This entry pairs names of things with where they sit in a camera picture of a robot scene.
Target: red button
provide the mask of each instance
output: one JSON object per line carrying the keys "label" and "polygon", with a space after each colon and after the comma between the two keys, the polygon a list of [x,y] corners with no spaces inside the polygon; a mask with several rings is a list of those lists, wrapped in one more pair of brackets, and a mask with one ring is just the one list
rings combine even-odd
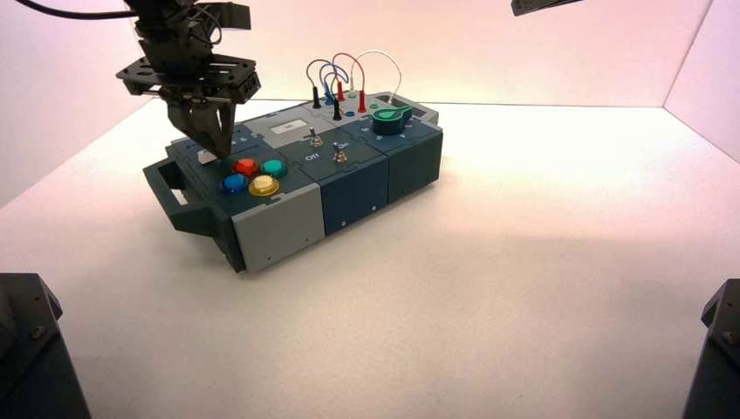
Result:
{"label": "red button", "polygon": [[253,177],[259,173],[259,165],[254,159],[242,159],[236,162],[234,171],[247,177]]}

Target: carrying handle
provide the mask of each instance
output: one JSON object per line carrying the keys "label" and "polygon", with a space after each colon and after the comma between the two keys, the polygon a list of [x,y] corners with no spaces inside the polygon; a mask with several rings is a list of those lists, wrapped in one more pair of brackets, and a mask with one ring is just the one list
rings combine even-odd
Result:
{"label": "carrying handle", "polygon": [[160,202],[175,230],[216,237],[216,215],[210,205],[203,202],[180,204],[172,189],[184,190],[187,180],[177,161],[171,157],[144,168],[149,187]]}

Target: blue cable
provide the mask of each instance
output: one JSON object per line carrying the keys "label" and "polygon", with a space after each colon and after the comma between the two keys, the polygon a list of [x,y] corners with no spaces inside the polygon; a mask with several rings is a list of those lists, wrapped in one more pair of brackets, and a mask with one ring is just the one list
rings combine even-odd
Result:
{"label": "blue cable", "polygon": [[[321,68],[319,68],[319,80],[321,80],[321,83],[324,86],[324,96],[326,97],[326,104],[327,105],[333,105],[333,99],[332,98],[333,98],[334,95],[330,92],[329,85],[326,83],[326,76],[322,76],[322,73],[324,72],[324,69],[325,68],[331,67],[331,66],[334,66],[336,69],[341,70],[345,74],[345,77],[343,77],[342,79],[344,80],[345,83],[349,83],[349,75],[347,75],[347,72],[345,71],[344,68],[342,68],[342,67],[340,67],[338,65],[330,64],[330,63],[327,63],[327,64],[322,65]],[[336,70],[334,70],[333,72],[330,72],[329,74],[334,74],[334,73],[336,73],[337,76],[340,76],[341,77],[341,75],[339,73],[337,73]]]}
{"label": "blue cable", "polygon": [[322,81],[324,82],[324,88],[325,88],[325,91],[326,91],[326,104],[327,105],[333,105],[334,104],[334,92],[332,92],[331,89],[329,89],[329,84],[326,82],[326,78],[329,77],[329,76],[333,76],[334,74],[336,74],[337,77],[339,77],[340,79],[342,79],[345,83],[348,83],[349,82],[348,81],[349,79],[347,77],[342,76],[341,74],[339,74],[337,72],[328,72],[324,76],[324,79]]}

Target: blue button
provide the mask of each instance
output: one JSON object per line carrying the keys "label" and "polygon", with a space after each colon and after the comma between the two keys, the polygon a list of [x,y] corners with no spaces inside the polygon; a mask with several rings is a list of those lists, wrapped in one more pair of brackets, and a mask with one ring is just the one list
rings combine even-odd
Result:
{"label": "blue button", "polygon": [[247,178],[244,175],[231,175],[221,183],[224,195],[238,195],[247,189]]}

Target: white wall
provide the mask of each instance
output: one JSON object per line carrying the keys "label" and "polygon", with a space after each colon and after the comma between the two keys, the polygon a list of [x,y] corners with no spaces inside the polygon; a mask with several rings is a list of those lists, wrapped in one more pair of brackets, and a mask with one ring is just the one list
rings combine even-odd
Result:
{"label": "white wall", "polygon": [[[516,18],[510,0],[239,3],[251,7],[253,31],[226,32],[217,52],[257,61],[257,99],[307,98],[310,59],[379,48],[403,66],[401,93],[419,101],[662,106],[709,0],[585,0]],[[2,206],[143,100],[113,76],[141,55],[130,22],[57,19],[10,0],[0,13],[0,94],[12,104],[0,120]],[[364,63],[369,92],[394,87],[390,65]]]}
{"label": "white wall", "polygon": [[[253,58],[260,98],[305,98],[305,64],[389,50],[415,100],[662,106],[709,0],[585,0],[513,17],[510,0],[238,0],[251,32],[220,51]],[[368,61],[368,90],[393,87]]]}
{"label": "white wall", "polygon": [[[68,10],[123,9],[120,0],[41,3]],[[144,99],[130,97],[115,78],[140,56],[127,19],[82,22],[47,17],[11,0],[0,2],[0,16],[2,207]],[[133,138],[131,147],[145,140]]]}
{"label": "white wall", "polygon": [[740,161],[740,3],[714,0],[666,108]]}

